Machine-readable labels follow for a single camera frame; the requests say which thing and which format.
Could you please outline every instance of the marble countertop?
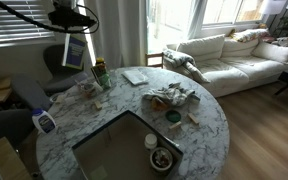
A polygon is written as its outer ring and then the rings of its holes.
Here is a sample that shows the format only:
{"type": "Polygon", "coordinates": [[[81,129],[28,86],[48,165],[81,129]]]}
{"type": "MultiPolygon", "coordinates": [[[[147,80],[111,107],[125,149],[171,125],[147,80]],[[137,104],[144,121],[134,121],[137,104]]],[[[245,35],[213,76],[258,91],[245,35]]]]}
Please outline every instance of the marble countertop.
{"type": "Polygon", "coordinates": [[[112,71],[112,88],[87,99],[77,87],[66,92],[76,102],[54,104],[49,113],[57,128],[49,134],[38,135],[37,160],[46,180],[84,179],[72,152],[72,146],[126,110],[140,116],[165,137],[179,144],[184,153],[180,167],[173,179],[215,179],[221,171],[229,149],[229,129],[225,114],[214,97],[195,81],[175,72],[146,67],[134,67],[149,78],[148,84],[133,86],[121,73],[132,68],[112,71]],[[171,83],[181,82],[181,87],[195,90],[200,103],[187,102],[172,109],[182,115],[182,125],[169,130],[171,122],[166,111],[153,111],[150,101],[142,99],[149,89],[161,89],[171,83]],[[94,102],[102,103],[97,111],[94,102]],[[200,121],[199,127],[187,114],[193,113],[200,121]]]}

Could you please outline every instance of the chair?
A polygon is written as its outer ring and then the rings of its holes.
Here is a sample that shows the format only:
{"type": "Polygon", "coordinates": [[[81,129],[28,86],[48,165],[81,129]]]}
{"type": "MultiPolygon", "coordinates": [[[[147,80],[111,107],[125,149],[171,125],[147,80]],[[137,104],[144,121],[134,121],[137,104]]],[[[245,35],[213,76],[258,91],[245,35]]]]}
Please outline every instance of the chair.
{"type": "Polygon", "coordinates": [[[0,138],[6,137],[14,148],[19,147],[34,127],[27,109],[0,111],[0,138]]]}
{"type": "Polygon", "coordinates": [[[52,105],[50,98],[38,82],[25,74],[13,75],[11,86],[14,94],[31,110],[42,108],[47,111],[52,105]]]}
{"type": "Polygon", "coordinates": [[[62,66],[64,45],[53,45],[44,50],[43,58],[53,78],[44,86],[48,95],[63,92],[87,78],[83,70],[62,66]]]}
{"type": "Polygon", "coordinates": [[[146,66],[147,67],[160,67],[163,69],[163,57],[164,57],[164,53],[145,54],[146,66]],[[159,58],[159,57],[161,58],[160,62],[149,62],[149,59],[152,58],[152,60],[156,60],[155,58],[159,58]]]}

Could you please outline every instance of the white sofa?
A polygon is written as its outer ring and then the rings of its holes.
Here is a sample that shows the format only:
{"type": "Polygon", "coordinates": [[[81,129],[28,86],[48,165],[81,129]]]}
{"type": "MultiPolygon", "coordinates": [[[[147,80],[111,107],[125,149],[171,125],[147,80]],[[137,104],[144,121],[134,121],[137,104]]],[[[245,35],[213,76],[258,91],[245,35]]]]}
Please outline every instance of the white sofa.
{"type": "Polygon", "coordinates": [[[220,97],[276,81],[288,69],[288,47],[258,39],[240,43],[218,35],[170,44],[163,59],[166,69],[220,97]]]}

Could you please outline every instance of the wooden floor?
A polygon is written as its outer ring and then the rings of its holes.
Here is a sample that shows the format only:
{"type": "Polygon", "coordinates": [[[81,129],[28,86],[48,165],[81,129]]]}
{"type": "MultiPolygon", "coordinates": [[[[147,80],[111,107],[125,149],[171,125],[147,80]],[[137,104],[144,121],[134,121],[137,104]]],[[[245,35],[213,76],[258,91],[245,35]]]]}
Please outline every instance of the wooden floor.
{"type": "Polygon", "coordinates": [[[288,90],[281,82],[218,98],[228,119],[230,148],[217,179],[288,180],[288,90]]]}

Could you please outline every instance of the bottle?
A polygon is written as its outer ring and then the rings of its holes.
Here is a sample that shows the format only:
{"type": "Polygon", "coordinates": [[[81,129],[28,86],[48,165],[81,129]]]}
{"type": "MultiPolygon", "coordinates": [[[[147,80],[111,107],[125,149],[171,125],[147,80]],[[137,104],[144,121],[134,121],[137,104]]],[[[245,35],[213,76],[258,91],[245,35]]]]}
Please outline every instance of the bottle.
{"type": "Polygon", "coordinates": [[[112,86],[109,73],[106,69],[104,58],[96,58],[95,67],[92,68],[92,72],[97,79],[98,84],[102,86],[103,89],[108,89],[112,86]]]}
{"type": "Polygon", "coordinates": [[[105,66],[104,58],[102,58],[102,57],[96,58],[95,65],[97,66],[97,65],[100,65],[100,64],[103,64],[105,66]]]}
{"type": "Polygon", "coordinates": [[[157,137],[155,136],[155,134],[147,134],[145,136],[144,145],[147,150],[151,151],[155,149],[157,146],[157,137]]]}
{"type": "Polygon", "coordinates": [[[53,117],[43,109],[34,109],[32,111],[32,120],[35,127],[45,134],[56,127],[53,117]]]}

